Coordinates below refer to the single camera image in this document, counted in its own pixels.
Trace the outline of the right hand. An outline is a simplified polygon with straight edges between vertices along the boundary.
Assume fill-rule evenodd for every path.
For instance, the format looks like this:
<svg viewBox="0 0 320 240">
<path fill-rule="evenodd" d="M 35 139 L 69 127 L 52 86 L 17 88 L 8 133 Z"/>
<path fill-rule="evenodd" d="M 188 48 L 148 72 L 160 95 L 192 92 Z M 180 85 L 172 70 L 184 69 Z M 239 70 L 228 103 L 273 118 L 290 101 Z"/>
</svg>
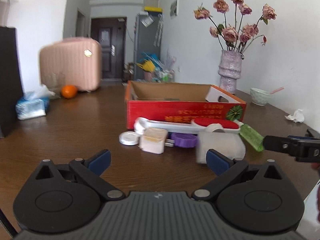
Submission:
<svg viewBox="0 0 320 240">
<path fill-rule="evenodd" d="M 320 163 L 312 163 L 311 164 L 311 167 L 314 169 L 314 170 L 317 170 L 320 168 Z"/>
</svg>

